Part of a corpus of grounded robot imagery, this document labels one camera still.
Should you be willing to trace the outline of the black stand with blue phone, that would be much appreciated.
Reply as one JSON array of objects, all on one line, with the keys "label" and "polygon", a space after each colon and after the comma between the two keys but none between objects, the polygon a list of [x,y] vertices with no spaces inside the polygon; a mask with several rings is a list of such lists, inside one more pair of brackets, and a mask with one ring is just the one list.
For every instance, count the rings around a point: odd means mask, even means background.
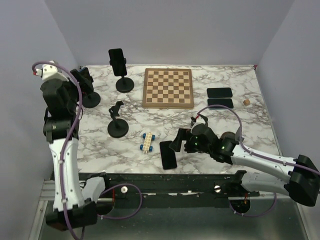
[{"label": "black stand with blue phone", "polygon": [[101,101],[100,95],[94,91],[92,93],[83,93],[82,92],[82,105],[85,108],[94,108],[96,107]]}]

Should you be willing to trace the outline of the pink phone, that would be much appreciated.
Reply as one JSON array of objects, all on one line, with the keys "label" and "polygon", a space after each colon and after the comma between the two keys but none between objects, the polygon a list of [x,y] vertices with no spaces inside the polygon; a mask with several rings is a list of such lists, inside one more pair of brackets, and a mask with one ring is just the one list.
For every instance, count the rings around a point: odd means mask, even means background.
[{"label": "pink phone", "polygon": [[177,160],[175,152],[170,148],[171,140],[159,143],[162,168],[164,170],[172,170],[177,168]]}]

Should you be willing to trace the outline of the black stand for pink phone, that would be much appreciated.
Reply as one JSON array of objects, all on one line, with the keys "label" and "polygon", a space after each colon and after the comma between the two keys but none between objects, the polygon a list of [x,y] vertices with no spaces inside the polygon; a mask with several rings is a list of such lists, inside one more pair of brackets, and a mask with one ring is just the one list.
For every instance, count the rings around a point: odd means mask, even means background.
[{"label": "black stand for pink phone", "polygon": [[117,101],[116,104],[108,110],[112,121],[108,124],[107,132],[112,138],[122,138],[129,131],[128,123],[124,119],[117,118],[120,116],[119,110],[123,105],[124,103],[122,101]]}]

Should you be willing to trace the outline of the teal phone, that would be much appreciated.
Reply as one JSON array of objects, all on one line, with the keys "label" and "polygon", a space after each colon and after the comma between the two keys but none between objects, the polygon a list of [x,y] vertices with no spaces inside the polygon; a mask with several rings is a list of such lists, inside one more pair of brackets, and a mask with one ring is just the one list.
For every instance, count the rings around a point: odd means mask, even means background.
[{"label": "teal phone", "polygon": [[219,110],[224,107],[233,109],[234,104],[231,98],[208,98],[207,104],[211,110]]}]

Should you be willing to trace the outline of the blue phone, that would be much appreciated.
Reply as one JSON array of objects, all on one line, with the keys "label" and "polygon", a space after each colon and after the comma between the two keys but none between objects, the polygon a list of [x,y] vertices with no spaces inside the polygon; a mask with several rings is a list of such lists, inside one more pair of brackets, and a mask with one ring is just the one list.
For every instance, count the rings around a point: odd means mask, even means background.
[{"label": "blue phone", "polygon": [[88,81],[90,81],[91,83],[93,82],[93,78],[90,74],[90,71],[87,67],[83,67],[82,69],[80,69],[79,73],[86,78]]}]

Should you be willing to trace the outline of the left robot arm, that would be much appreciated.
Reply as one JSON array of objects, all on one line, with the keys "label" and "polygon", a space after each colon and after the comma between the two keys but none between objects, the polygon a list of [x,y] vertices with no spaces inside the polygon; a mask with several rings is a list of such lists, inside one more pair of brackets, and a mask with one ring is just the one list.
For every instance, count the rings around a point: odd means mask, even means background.
[{"label": "left robot arm", "polygon": [[55,66],[45,64],[37,73],[43,80],[40,89],[47,104],[43,133],[54,166],[53,212],[45,217],[46,224],[59,231],[94,225],[98,199],[110,194],[111,185],[100,173],[80,186],[78,89]]}]

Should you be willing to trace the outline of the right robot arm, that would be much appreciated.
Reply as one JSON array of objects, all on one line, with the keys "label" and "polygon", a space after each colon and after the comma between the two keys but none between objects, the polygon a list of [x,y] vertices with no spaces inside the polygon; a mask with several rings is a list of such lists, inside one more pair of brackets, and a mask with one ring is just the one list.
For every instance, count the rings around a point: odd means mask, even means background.
[{"label": "right robot arm", "polygon": [[267,154],[248,148],[236,140],[232,132],[221,137],[204,123],[192,128],[180,128],[169,148],[187,153],[205,153],[220,163],[244,166],[257,173],[244,173],[230,183],[230,191],[241,196],[245,192],[272,192],[289,196],[295,202],[313,207],[320,191],[320,172],[304,155],[297,158]]}]

